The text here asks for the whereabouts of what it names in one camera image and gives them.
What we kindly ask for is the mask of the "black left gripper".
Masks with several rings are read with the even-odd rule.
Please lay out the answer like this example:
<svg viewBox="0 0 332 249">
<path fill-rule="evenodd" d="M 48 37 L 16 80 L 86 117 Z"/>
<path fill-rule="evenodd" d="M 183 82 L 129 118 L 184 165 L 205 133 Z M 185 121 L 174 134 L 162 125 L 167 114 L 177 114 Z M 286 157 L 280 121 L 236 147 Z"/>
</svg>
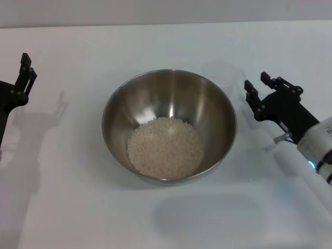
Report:
<svg viewBox="0 0 332 249">
<path fill-rule="evenodd" d="M 1 81 L 1 143 L 9 113 L 14 108 L 27 104 L 32 86 L 37 78 L 27 53 L 22 54 L 20 63 L 19 76 L 14 85 Z"/>
</svg>

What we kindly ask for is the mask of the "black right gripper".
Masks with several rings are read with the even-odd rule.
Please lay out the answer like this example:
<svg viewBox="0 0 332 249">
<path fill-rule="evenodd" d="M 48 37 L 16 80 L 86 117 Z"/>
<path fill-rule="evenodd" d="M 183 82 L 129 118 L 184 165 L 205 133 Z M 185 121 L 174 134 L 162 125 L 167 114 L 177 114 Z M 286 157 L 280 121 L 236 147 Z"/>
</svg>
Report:
<svg viewBox="0 0 332 249">
<path fill-rule="evenodd" d="M 252 83 L 249 80 L 244 82 L 246 101 L 257 121 L 275 122 L 290 133 L 294 141 L 301 140 L 311 127 L 320 123 L 300 104 L 299 96 L 303 93 L 300 86 L 294 86 L 281 77 L 271 78 L 266 72 L 261 73 L 260 80 L 276 92 L 261 101 Z"/>
</svg>

